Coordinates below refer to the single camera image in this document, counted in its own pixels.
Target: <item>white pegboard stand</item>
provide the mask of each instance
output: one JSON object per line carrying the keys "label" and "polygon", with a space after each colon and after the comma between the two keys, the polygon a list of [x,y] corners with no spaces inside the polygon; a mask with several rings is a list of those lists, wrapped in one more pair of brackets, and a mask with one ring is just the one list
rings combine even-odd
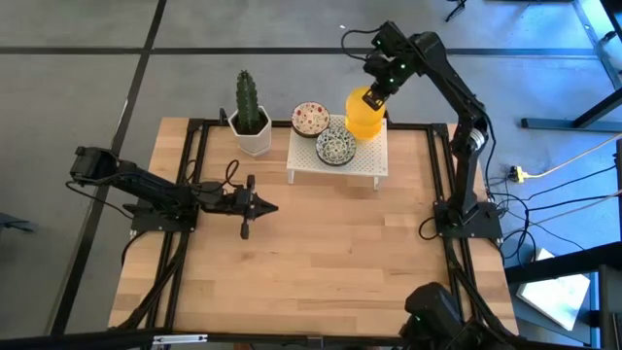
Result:
{"label": "white pegboard stand", "polygon": [[[345,117],[330,115],[329,127],[344,126]],[[323,163],[316,154],[316,138],[304,138],[293,130],[290,133],[288,151],[288,183],[294,183],[296,171],[335,175],[373,177],[373,188],[378,190],[383,178],[389,176],[389,153],[387,151],[387,121],[382,121],[380,133],[369,141],[357,141],[354,158],[342,166]]]}

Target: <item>black metal stand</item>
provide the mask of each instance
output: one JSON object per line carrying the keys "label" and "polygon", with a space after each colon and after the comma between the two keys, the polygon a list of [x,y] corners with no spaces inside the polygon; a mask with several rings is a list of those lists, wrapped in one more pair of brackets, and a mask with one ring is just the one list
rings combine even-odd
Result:
{"label": "black metal stand", "polygon": [[528,283],[595,271],[600,265],[622,268],[622,242],[505,269],[507,283]]}
{"label": "black metal stand", "polygon": [[532,129],[622,132],[622,122],[597,122],[620,104],[622,104],[622,88],[607,96],[574,121],[524,118],[521,120],[521,126]]}

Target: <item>black cable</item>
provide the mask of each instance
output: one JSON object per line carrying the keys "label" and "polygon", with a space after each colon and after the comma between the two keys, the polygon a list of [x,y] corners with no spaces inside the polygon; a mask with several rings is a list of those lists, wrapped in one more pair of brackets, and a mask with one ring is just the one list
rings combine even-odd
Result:
{"label": "black cable", "polygon": [[570,181],[568,181],[568,182],[566,182],[566,183],[564,183],[564,184],[562,184],[562,185],[556,186],[556,187],[554,187],[554,188],[552,188],[552,189],[548,189],[548,190],[544,190],[544,191],[542,191],[542,192],[534,193],[534,194],[530,195],[530,197],[529,197],[529,198],[527,198],[526,200],[531,200],[533,197],[535,197],[535,196],[537,196],[537,195],[541,195],[541,194],[544,194],[544,193],[549,193],[549,192],[551,192],[551,191],[554,191],[554,190],[557,190],[557,189],[559,189],[559,188],[562,188],[563,186],[573,184],[573,183],[575,183],[575,182],[577,182],[577,181],[585,180],[585,179],[587,179],[587,178],[590,178],[590,177],[592,177],[592,176],[595,176],[595,175],[598,175],[598,174],[601,174],[601,173],[607,172],[607,171],[609,171],[609,170],[611,170],[611,169],[614,169],[614,168],[615,168],[615,165],[613,165],[613,166],[611,166],[611,167],[609,167],[609,168],[607,168],[607,169],[599,170],[599,171],[593,172],[593,173],[591,173],[591,174],[589,174],[589,175],[585,175],[585,176],[580,177],[580,178],[578,178],[578,179],[570,180]]}
{"label": "black cable", "polygon": [[432,219],[434,219],[434,217],[429,217],[429,218],[425,219],[425,220],[424,220],[424,221],[423,221],[423,222],[419,225],[419,236],[420,236],[422,239],[424,239],[424,240],[433,240],[433,239],[435,239],[435,238],[437,238],[437,237],[438,237],[438,232],[437,232],[435,235],[430,236],[430,237],[426,237],[426,236],[424,236],[424,234],[421,232],[421,230],[424,228],[424,225],[425,225],[428,221],[430,221],[430,220],[432,220]]}
{"label": "black cable", "polygon": [[493,153],[495,152],[495,148],[497,147],[497,138],[495,137],[495,131],[493,130],[493,122],[491,122],[490,117],[488,117],[488,115],[484,113],[484,118],[486,119],[486,123],[488,123],[488,127],[490,128],[490,137],[493,139],[493,146],[490,149],[490,154],[488,155],[488,160],[486,161],[486,170],[484,173],[484,177],[486,180],[486,188],[488,188],[488,191],[490,191],[488,169],[490,168],[490,162],[493,159]]}
{"label": "black cable", "polygon": [[355,55],[353,55],[353,54],[349,53],[349,52],[346,50],[346,47],[345,47],[345,44],[344,44],[344,41],[346,40],[346,36],[348,36],[349,34],[352,34],[352,33],[360,33],[360,34],[371,34],[371,33],[376,33],[376,32],[379,32],[381,28],[382,28],[382,26],[379,26],[378,28],[373,29],[373,30],[359,30],[359,29],[350,29],[350,30],[346,31],[346,32],[345,32],[345,33],[343,33],[343,35],[341,36],[341,50],[343,50],[343,53],[345,53],[348,57],[352,57],[352,58],[354,58],[354,59],[358,59],[358,60],[361,60],[361,61],[365,62],[365,58],[355,56]]}
{"label": "black cable", "polygon": [[543,206],[543,207],[533,208],[533,209],[530,209],[529,211],[551,209],[551,208],[555,208],[555,207],[566,205],[566,204],[571,204],[571,203],[576,203],[576,202],[586,201],[586,200],[603,199],[603,198],[607,198],[607,197],[609,197],[609,195],[596,195],[596,196],[592,196],[592,197],[571,199],[571,200],[567,200],[567,201],[564,201],[564,202],[561,202],[561,203],[556,203],[556,204],[551,204],[551,205],[547,205],[547,206]]}
{"label": "black cable", "polygon": [[[507,178],[503,179],[503,183],[505,184],[505,195],[508,196],[509,195],[509,188],[507,187]],[[499,204],[497,204],[497,210],[499,210],[499,208],[501,208],[501,213],[499,214],[499,219],[503,218],[505,216],[505,213],[509,210],[509,201],[508,200],[502,200]]]}
{"label": "black cable", "polygon": [[188,171],[188,166],[190,164],[194,164],[194,167],[192,168],[192,172],[190,173],[190,175],[185,179],[184,184],[188,184],[192,180],[192,177],[194,176],[194,171],[196,171],[196,159],[189,160],[186,163],[186,171]]}
{"label": "black cable", "polygon": [[86,197],[88,197],[88,198],[90,198],[90,199],[93,199],[93,200],[95,200],[95,201],[98,201],[98,202],[100,202],[100,203],[102,203],[102,204],[108,205],[109,207],[111,207],[111,208],[113,208],[113,209],[117,210],[118,212],[120,212],[120,213],[121,213],[123,216],[125,216],[127,219],[129,219],[129,220],[134,220],[134,218],[132,218],[131,216],[129,216],[128,214],[126,214],[124,211],[122,211],[122,210],[121,210],[118,206],[113,205],[113,204],[110,204],[109,202],[107,202],[107,201],[105,201],[105,200],[101,200],[101,199],[99,199],[99,198],[97,198],[97,197],[95,197],[95,196],[93,196],[93,195],[90,195],[90,194],[88,194],[88,193],[86,193],[86,192],[82,192],[82,191],[76,190],[76,189],[74,189],[74,188],[72,188],[72,187],[70,186],[71,184],[78,184],[78,183],[77,183],[77,182],[75,182],[75,181],[67,181],[67,182],[65,183],[65,187],[66,187],[67,189],[69,189],[69,190],[71,190],[71,191],[75,192],[75,193],[79,193],[79,194],[81,194],[81,195],[83,195],[83,196],[86,196]]}
{"label": "black cable", "polygon": [[28,224],[28,222],[25,220],[13,220],[13,221],[0,223],[0,226],[14,225],[14,224]]}
{"label": "black cable", "polygon": [[198,192],[198,193],[213,193],[216,192],[218,190],[220,190],[221,188],[223,188],[225,185],[229,184],[230,186],[239,189],[239,188],[243,188],[244,186],[242,185],[234,185],[231,184],[231,179],[233,178],[233,175],[235,175],[235,172],[237,171],[237,168],[240,166],[240,161],[238,159],[234,159],[232,160],[229,165],[226,166],[226,170],[225,170],[225,180],[221,182],[220,185],[218,185],[217,187],[215,187],[214,189],[210,189],[210,190],[203,190],[201,188],[198,188],[196,186],[190,186],[192,188],[193,191]]}
{"label": "black cable", "polygon": [[492,177],[491,179],[492,179],[492,180],[498,180],[496,183],[491,184],[491,185],[490,185],[491,187],[492,187],[492,186],[498,186],[498,185],[502,184],[505,180],[507,180],[507,178],[506,178],[506,177],[501,177],[501,176],[498,176],[498,177]]}
{"label": "black cable", "polygon": [[123,252],[121,253],[121,266],[123,266],[125,264],[125,255],[127,254],[127,250],[129,249],[129,246],[132,245],[132,243],[134,243],[134,241],[138,238],[140,238],[143,234],[145,234],[146,231],[140,231],[137,232],[136,235],[134,235],[129,242],[127,242],[127,244],[125,244],[125,247],[123,248]]}
{"label": "black cable", "polygon": [[[503,244],[505,244],[505,242],[507,242],[507,240],[511,236],[513,236],[514,234],[516,234],[518,232],[522,232],[522,233],[521,233],[520,237],[518,238],[518,244],[516,245],[516,250],[510,256],[508,256],[508,257],[504,256],[503,255],[503,251],[502,251]],[[534,245],[532,257],[535,257],[536,256],[536,251],[537,251],[537,246],[536,246],[536,240],[534,239],[534,236],[527,230],[517,229],[517,230],[511,232],[509,235],[505,236],[503,238],[503,243],[499,246],[499,249],[501,251],[501,256],[503,257],[503,259],[504,260],[512,259],[514,256],[516,256],[516,259],[518,260],[518,263],[521,266],[523,266],[523,262],[521,261],[520,249],[523,247],[523,244],[525,243],[525,238],[527,236],[530,237],[530,239],[532,240],[532,244]]]}
{"label": "black cable", "polygon": [[[516,215],[516,214],[512,213],[512,212],[511,212],[511,211],[509,211],[509,210],[507,211],[507,214],[509,214],[509,215],[511,215],[511,216],[513,216],[513,217],[515,217],[515,218],[517,218],[517,219],[520,219],[520,220],[525,220],[525,218],[522,218],[521,216]],[[546,233],[548,233],[548,234],[552,235],[553,237],[555,237],[555,238],[557,238],[557,239],[560,239],[560,240],[563,240],[563,241],[565,241],[565,242],[568,242],[568,243],[574,244],[574,245],[575,245],[576,247],[578,247],[580,250],[585,250],[585,248],[581,247],[581,245],[580,245],[580,244],[578,244],[578,243],[576,243],[576,242],[574,242],[574,241],[572,241],[572,240],[569,240],[569,239],[567,239],[567,238],[561,237],[561,236],[559,236],[559,235],[557,235],[557,234],[555,234],[555,233],[551,232],[550,230],[546,229],[546,227],[544,227],[544,226],[542,226],[542,225],[540,225],[540,224],[538,224],[538,223],[530,223],[530,225],[533,225],[533,226],[536,226],[536,227],[541,228],[544,232],[546,232]]]}
{"label": "black cable", "polygon": [[516,234],[516,233],[518,233],[518,232],[521,232],[521,231],[522,231],[521,235],[520,235],[520,236],[519,236],[519,238],[518,238],[518,245],[516,246],[516,250],[514,251],[514,253],[512,253],[512,254],[511,254],[510,256],[508,256],[508,257],[503,256],[503,259],[504,259],[504,260],[507,260],[507,259],[511,259],[511,258],[513,258],[515,255],[518,255],[518,263],[520,263],[520,264],[521,264],[521,266],[522,266],[522,265],[523,265],[523,263],[521,262],[521,259],[520,259],[520,254],[519,254],[519,253],[520,253],[520,249],[521,249],[521,247],[523,246],[523,244],[525,243],[525,239],[527,238],[527,236],[528,236],[528,235],[529,235],[529,236],[530,236],[530,238],[532,239],[532,242],[534,242],[534,247],[536,247],[536,240],[535,240],[535,239],[534,239],[534,237],[533,237],[533,236],[532,236],[532,235],[531,235],[531,234],[527,231],[527,229],[528,229],[528,227],[529,227],[529,212],[530,212],[530,209],[527,207],[527,204],[525,204],[525,201],[523,201],[523,199],[519,198],[518,196],[516,196],[516,195],[514,195],[514,194],[510,194],[510,193],[501,193],[501,192],[491,192],[490,194],[491,194],[491,195],[505,195],[505,196],[512,197],[512,198],[514,198],[514,199],[516,199],[516,200],[520,201],[520,202],[521,202],[521,204],[523,204],[523,206],[525,207],[525,226],[524,226],[522,229],[517,229],[517,230],[515,230],[515,231],[511,232],[508,236],[506,236],[506,237],[504,237],[504,238],[503,238],[503,239],[509,238],[509,237],[511,237],[512,235],[514,235],[514,234]]}

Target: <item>white pot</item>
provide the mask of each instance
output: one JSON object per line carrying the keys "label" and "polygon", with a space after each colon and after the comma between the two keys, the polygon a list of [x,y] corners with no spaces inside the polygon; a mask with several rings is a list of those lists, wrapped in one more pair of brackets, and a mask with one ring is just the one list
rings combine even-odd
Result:
{"label": "white pot", "polygon": [[233,130],[235,138],[237,138],[238,147],[240,150],[253,157],[263,155],[264,153],[270,151],[272,143],[272,119],[270,119],[268,113],[265,112],[263,106],[259,106],[259,109],[268,119],[268,123],[257,135],[240,135],[237,133],[235,126],[233,126],[233,120],[237,117],[237,111],[235,111],[235,113],[233,113],[228,119],[229,126],[231,126],[231,130]]}

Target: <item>gray floor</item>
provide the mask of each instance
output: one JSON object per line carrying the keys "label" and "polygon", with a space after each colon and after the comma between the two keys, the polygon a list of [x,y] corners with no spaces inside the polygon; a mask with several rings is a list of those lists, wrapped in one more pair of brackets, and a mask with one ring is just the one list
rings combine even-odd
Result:
{"label": "gray floor", "polygon": [[[595,30],[606,33],[598,1],[582,4]],[[343,32],[339,25],[368,29],[389,18],[405,33],[437,31],[448,48],[591,48],[571,4],[470,0],[461,15],[443,22],[453,6],[440,0],[390,5],[373,0],[169,0],[155,45],[337,47]],[[155,8],[155,0],[0,0],[0,46],[141,47]],[[353,37],[348,43],[363,46],[368,40]],[[613,60],[617,45],[612,41],[609,48]],[[0,212],[39,225],[33,234],[4,230],[0,237],[0,337],[45,331],[88,205],[63,187],[73,152],[80,145],[110,144],[137,61],[133,55],[0,55]],[[491,176],[502,175],[512,164],[537,173],[610,137],[518,127],[525,117],[573,119],[612,93],[595,57],[451,56],[450,61],[493,120],[499,144]],[[260,103],[281,120],[305,100],[343,113],[350,90],[371,83],[360,63],[343,55],[152,56],[121,156],[146,166],[162,117],[215,118],[220,107],[232,112],[240,69],[252,72]],[[427,78],[412,78],[390,100],[389,112],[396,122],[456,120]],[[616,111],[606,119],[621,117]],[[526,196],[611,166],[614,152],[608,145],[541,180],[510,185],[510,191]],[[609,172],[530,205],[615,190]],[[118,204],[133,200],[118,192],[110,199]],[[568,208],[533,217],[544,219]],[[520,206],[513,211],[522,215]],[[619,239],[616,216],[617,205],[610,201],[546,227],[588,248]],[[101,223],[70,332],[104,330],[107,324],[129,222],[106,209]],[[506,216],[502,224],[511,230],[520,221]],[[553,253],[577,249],[538,228],[533,234],[538,246]],[[521,331],[527,328],[521,324]]]}

